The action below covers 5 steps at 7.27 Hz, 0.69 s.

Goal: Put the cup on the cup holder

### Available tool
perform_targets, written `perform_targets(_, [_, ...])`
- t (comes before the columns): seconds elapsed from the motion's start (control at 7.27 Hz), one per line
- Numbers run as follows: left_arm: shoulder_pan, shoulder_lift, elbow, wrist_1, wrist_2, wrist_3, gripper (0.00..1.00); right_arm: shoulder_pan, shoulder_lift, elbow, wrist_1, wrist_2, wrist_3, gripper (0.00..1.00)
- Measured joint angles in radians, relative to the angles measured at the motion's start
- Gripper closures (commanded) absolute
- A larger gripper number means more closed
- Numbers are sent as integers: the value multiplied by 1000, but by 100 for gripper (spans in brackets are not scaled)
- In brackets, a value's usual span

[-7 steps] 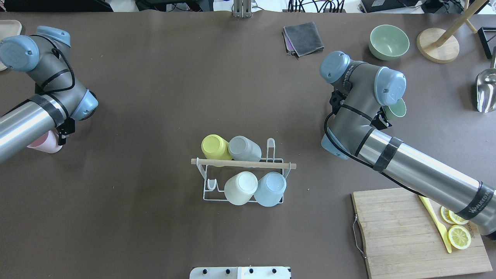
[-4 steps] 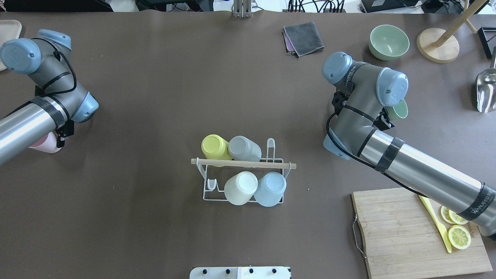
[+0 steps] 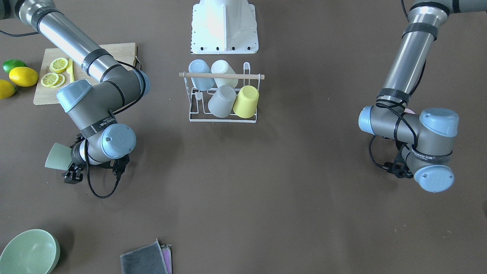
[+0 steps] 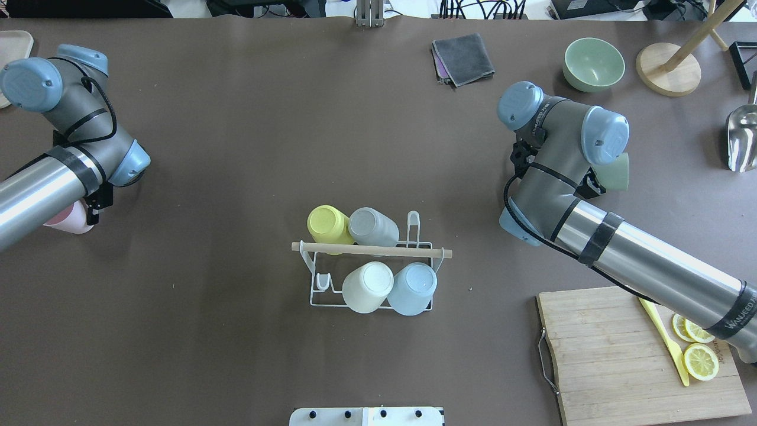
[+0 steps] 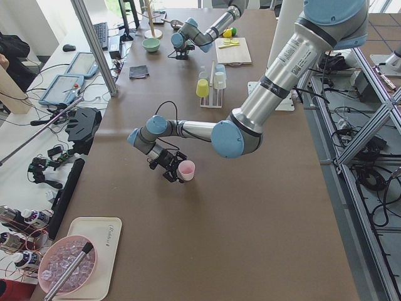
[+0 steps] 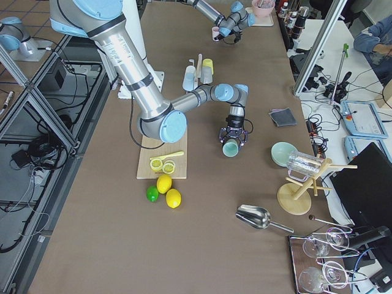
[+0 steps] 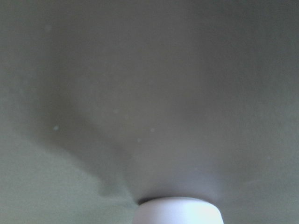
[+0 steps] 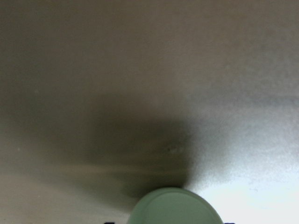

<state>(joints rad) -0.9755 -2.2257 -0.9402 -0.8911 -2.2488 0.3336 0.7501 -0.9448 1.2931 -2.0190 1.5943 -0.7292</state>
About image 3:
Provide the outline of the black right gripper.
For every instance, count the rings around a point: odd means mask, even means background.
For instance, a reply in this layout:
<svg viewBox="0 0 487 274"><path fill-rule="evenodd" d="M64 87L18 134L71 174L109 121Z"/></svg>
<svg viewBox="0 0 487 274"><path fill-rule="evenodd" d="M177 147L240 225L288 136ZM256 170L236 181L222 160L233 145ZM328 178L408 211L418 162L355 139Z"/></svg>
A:
<svg viewBox="0 0 487 274"><path fill-rule="evenodd" d="M89 164L86 161L85 146L87 145L87 140L82 139L76 141L71 146L71 159L72 163L68 167L65 173L63 173L64 183L77 184L83 180L83 170L89 168Z"/></svg>

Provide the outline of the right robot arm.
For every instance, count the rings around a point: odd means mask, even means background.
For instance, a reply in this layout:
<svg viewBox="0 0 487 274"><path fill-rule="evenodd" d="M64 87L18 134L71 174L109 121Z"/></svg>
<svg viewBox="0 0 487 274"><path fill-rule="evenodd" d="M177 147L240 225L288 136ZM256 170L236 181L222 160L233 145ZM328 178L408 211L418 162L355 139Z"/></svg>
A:
<svg viewBox="0 0 487 274"><path fill-rule="evenodd" d="M76 80L56 93L80 133L70 148L55 144L46 165L58 162L64 182L71 184L81 182L82 171L96 165L112 169L120 178L136 145L136 135L129 126L118 123L115 114L148 91L147 75L135 68L127 70L57 10L52 0L2 0L1 19L13 18L47 37L99 82L92 85L86 79Z"/></svg>

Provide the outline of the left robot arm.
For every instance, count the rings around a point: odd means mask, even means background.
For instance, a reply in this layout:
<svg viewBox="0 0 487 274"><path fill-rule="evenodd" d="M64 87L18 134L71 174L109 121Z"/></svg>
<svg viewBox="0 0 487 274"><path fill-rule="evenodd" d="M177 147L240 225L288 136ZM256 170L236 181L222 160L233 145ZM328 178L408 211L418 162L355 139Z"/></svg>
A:
<svg viewBox="0 0 487 274"><path fill-rule="evenodd" d="M485 0L415 0L403 7L406 26L385 82L373 103L358 116L358 126L372 136L395 143L395 157L376 167L397 178L411 178L425 191L452 187L456 176L450 162L460 116L451 107L433 105L413 111L427 59L440 29L454 14L486 13Z"/></svg>

